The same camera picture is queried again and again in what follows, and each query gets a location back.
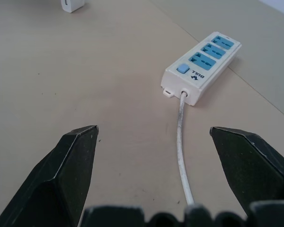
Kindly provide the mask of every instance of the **power strip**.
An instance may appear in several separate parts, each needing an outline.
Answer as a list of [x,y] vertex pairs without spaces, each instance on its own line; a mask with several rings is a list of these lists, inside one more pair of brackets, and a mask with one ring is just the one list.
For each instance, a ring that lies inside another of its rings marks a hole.
[[165,70],[161,81],[163,94],[180,98],[185,91],[185,102],[195,105],[230,64],[241,46],[238,41],[213,32]]

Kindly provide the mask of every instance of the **beige table surface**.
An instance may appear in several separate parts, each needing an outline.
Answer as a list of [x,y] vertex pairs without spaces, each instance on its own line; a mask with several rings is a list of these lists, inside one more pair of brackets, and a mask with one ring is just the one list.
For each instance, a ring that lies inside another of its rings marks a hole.
[[[97,124],[86,206],[140,205],[146,219],[158,211],[182,219],[179,100],[163,95],[160,80],[196,44],[148,0],[92,0],[72,14],[58,0],[0,0],[0,213],[63,134]],[[211,126],[258,133],[284,155],[284,115],[230,69],[195,107],[186,105],[184,155],[196,202],[214,215],[244,215]]]

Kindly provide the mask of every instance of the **power cord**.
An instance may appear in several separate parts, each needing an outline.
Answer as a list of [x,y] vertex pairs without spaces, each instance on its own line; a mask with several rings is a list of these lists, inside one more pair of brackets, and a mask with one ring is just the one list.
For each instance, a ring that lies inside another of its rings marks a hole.
[[194,204],[195,202],[189,187],[188,178],[185,170],[184,158],[183,158],[183,150],[182,150],[182,125],[183,125],[184,104],[186,97],[187,93],[183,91],[180,98],[180,107],[179,107],[178,123],[177,123],[177,157],[178,157],[179,171],[180,171],[186,202],[188,205],[191,205]]

